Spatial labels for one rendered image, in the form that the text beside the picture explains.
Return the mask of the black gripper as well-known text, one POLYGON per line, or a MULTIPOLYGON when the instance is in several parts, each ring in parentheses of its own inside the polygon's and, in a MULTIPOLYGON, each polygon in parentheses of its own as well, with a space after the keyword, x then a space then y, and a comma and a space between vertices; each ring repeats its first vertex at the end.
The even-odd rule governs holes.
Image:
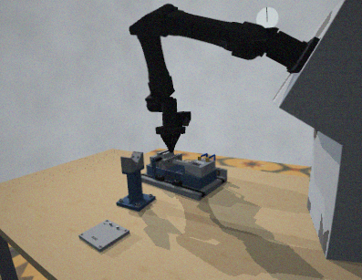
POLYGON ((185 127, 176 128, 176 114, 162 113, 162 126, 156 127, 156 134, 160 134, 170 153, 174 151, 175 145, 181 134, 185 133, 185 127))

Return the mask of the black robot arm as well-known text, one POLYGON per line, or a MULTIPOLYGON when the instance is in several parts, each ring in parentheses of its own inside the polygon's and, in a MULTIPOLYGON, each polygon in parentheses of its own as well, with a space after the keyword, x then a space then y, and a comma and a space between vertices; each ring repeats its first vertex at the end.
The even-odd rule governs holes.
MULTIPOLYGON (((277 33, 278 30, 246 21, 226 22, 197 16, 178 10, 172 4, 146 14, 129 27, 129 32, 140 41, 148 68, 150 94, 145 98, 148 111, 165 115, 177 112, 177 99, 170 97, 175 90, 165 64, 160 36, 196 39, 232 51, 232 56, 246 60, 266 53, 267 57, 285 66, 289 73, 299 73, 320 39, 313 37, 308 42, 301 42, 282 31, 277 33)), ((177 112, 176 128, 189 126, 190 120, 190 111, 177 112)))

